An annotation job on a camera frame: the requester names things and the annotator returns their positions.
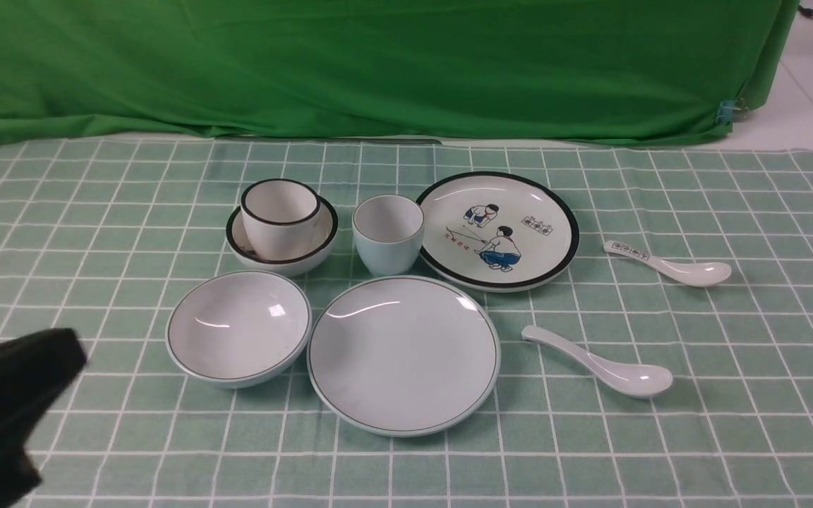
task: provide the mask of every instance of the tableware set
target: tableware set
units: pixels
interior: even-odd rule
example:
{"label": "tableware set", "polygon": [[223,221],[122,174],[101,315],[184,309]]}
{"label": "tableware set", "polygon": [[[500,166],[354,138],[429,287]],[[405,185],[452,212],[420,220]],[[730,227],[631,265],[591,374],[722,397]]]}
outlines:
{"label": "tableware set", "polygon": [[[516,292],[554,279],[573,260],[579,227],[564,200],[512,174],[457,174],[415,202],[382,194],[359,203],[353,243],[372,279],[332,300],[316,318],[287,277],[330,256],[338,214],[304,183],[253,183],[226,225],[243,267],[194,288],[171,314],[171,359],[190,376],[224,388],[264,382],[306,350],[319,398],[343,421],[393,437],[435,433],[468,417],[494,390],[500,342],[484,309],[448,283],[409,276],[422,257],[443,279],[488,292]],[[608,241],[604,250],[635,258],[671,279],[707,287],[732,270],[682,264]],[[630,397],[665,392],[664,367],[616,363],[557,334],[526,326],[522,337],[587,367]]]}

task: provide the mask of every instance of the cup rim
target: cup rim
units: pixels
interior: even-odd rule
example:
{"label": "cup rim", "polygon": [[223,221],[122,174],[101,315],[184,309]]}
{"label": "cup rim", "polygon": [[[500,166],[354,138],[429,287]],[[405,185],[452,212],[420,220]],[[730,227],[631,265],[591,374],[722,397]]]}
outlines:
{"label": "cup rim", "polygon": [[[381,241],[381,240],[376,240],[375,238],[372,238],[371,236],[365,234],[362,231],[359,231],[359,228],[356,225],[356,216],[357,216],[357,213],[359,213],[359,209],[361,209],[362,205],[365,205],[367,202],[370,202],[371,200],[374,200],[374,199],[383,198],[383,197],[396,197],[396,198],[400,198],[400,199],[403,199],[403,200],[408,200],[409,202],[412,202],[413,205],[416,206],[417,210],[419,210],[419,215],[422,217],[422,222],[419,224],[419,228],[416,229],[416,231],[414,231],[413,234],[409,235],[409,237],[401,238],[400,240],[396,240],[396,241]],[[390,194],[390,193],[388,193],[388,194],[378,194],[377,196],[372,196],[371,198],[369,198],[367,200],[364,200],[363,202],[359,203],[359,205],[356,207],[356,209],[353,210],[353,217],[351,218],[351,224],[353,225],[353,231],[358,232],[358,234],[361,235],[362,237],[364,237],[366,240],[374,241],[375,243],[381,243],[381,244],[385,244],[385,245],[394,245],[396,243],[402,243],[402,242],[405,242],[405,241],[413,240],[413,238],[416,238],[416,235],[422,234],[423,226],[426,225],[426,213],[423,212],[422,206],[420,206],[419,203],[417,203],[415,200],[409,199],[409,197],[407,197],[407,196],[402,196],[400,194]]]}
{"label": "cup rim", "polygon": [[322,252],[322,250],[324,250],[325,248],[327,248],[328,245],[330,244],[330,242],[332,242],[335,239],[336,235],[338,234],[338,228],[339,228],[338,227],[338,212],[335,212],[335,207],[333,207],[332,203],[328,202],[328,200],[326,200],[322,196],[318,196],[318,198],[319,198],[320,206],[325,206],[325,208],[328,209],[328,212],[332,215],[332,230],[330,231],[329,235],[325,238],[325,241],[323,241],[319,245],[319,247],[314,248],[313,250],[310,250],[306,254],[303,254],[303,256],[299,256],[297,258],[290,258],[290,260],[263,260],[262,258],[259,258],[258,256],[254,256],[252,254],[249,254],[248,252],[246,252],[245,250],[240,248],[240,245],[238,245],[236,243],[236,241],[234,240],[234,220],[241,213],[241,209],[243,207],[240,207],[240,206],[236,207],[234,209],[234,212],[231,212],[231,215],[228,216],[228,222],[225,224],[225,239],[226,239],[226,241],[228,241],[228,244],[231,245],[231,249],[234,250],[236,253],[238,253],[240,256],[243,256],[245,258],[248,258],[248,260],[252,260],[252,261],[255,261],[255,262],[260,263],[260,264],[264,264],[264,265],[290,265],[290,264],[298,263],[298,262],[303,261],[303,260],[307,260],[307,258],[311,258],[311,257],[315,256],[316,254],[318,254],[319,252]]}
{"label": "cup rim", "polygon": [[[309,191],[310,194],[313,194],[313,198],[315,199],[315,208],[313,208],[312,212],[309,212],[308,215],[303,217],[303,219],[297,219],[296,221],[275,222],[275,221],[269,221],[269,219],[266,219],[264,217],[259,217],[251,209],[246,207],[246,194],[249,194],[249,192],[251,190],[255,189],[255,187],[257,187],[257,186],[260,186],[262,183],[269,183],[269,182],[296,183],[298,186],[302,186],[302,187],[306,188],[306,190]],[[262,222],[264,224],[269,224],[271,226],[293,226],[293,225],[296,225],[296,224],[300,224],[302,222],[309,221],[309,219],[312,219],[313,217],[315,217],[317,215],[317,213],[319,213],[320,206],[322,206],[322,205],[320,204],[319,194],[317,194],[315,192],[315,190],[313,190],[312,187],[307,186],[307,184],[305,184],[303,182],[297,182],[297,180],[291,180],[290,178],[269,178],[268,180],[259,180],[257,183],[252,183],[251,186],[246,187],[246,189],[244,189],[243,192],[240,193],[240,210],[244,211],[246,213],[246,215],[251,216],[251,218],[254,219],[255,221]]]}

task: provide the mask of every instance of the green checkered tablecloth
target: green checkered tablecloth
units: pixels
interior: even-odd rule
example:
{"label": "green checkered tablecloth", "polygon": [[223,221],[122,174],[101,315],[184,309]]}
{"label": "green checkered tablecloth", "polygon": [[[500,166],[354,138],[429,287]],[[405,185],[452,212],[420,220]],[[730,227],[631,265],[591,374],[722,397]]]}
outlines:
{"label": "green checkered tablecloth", "polygon": [[[445,433],[375,437],[323,408],[303,363],[214,389],[164,347],[172,306],[240,266],[224,226],[242,186],[309,183],[342,216],[298,282],[314,311],[368,279],[349,218],[378,193],[510,171],[551,187],[583,231],[554,282],[471,293],[503,368]],[[601,251],[606,238],[735,274],[690,289]],[[417,274],[430,274],[417,263]],[[633,401],[554,351],[536,324],[677,375]],[[0,341],[80,331],[90,367],[32,436],[32,508],[813,507],[813,153],[503,150],[431,145],[39,141],[0,147]]]}

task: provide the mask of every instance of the cartoon boy illustration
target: cartoon boy illustration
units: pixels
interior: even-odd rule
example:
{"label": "cartoon boy illustration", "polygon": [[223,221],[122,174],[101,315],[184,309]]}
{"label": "cartoon boy illustration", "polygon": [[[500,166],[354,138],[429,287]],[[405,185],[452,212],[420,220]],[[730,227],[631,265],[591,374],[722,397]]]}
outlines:
{"label": "cartoon boy illustration", "polygon": [[513,238],[510,238],[512,235],[513,228],[500,226],[497,235],[475,252],[482,261],[488,264],[490,269],[509,272],[513,270],[513,265],[519,263],[519,258],[522,257],[516,243],[513,242]]}
{"label": "cartoon boy illustration", "polygon": [[475,224],[476,228],[484,228],[485,224],[497,217],[500,207],[497,205],[473,206],[464,214],[464,219],[468,224]]}

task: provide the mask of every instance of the light blue cup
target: light blue cup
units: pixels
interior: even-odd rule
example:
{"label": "light blue cup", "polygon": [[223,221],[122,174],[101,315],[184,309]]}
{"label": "light blue cup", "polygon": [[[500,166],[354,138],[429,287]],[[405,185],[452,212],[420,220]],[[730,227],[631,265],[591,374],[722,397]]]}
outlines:
{"label": "light blue cup", "polygon": [[353,241],[368,272],[386,277],[409,270],[422,248],[425,221],[416,202],[397,194],[359,203],[353,212]]}

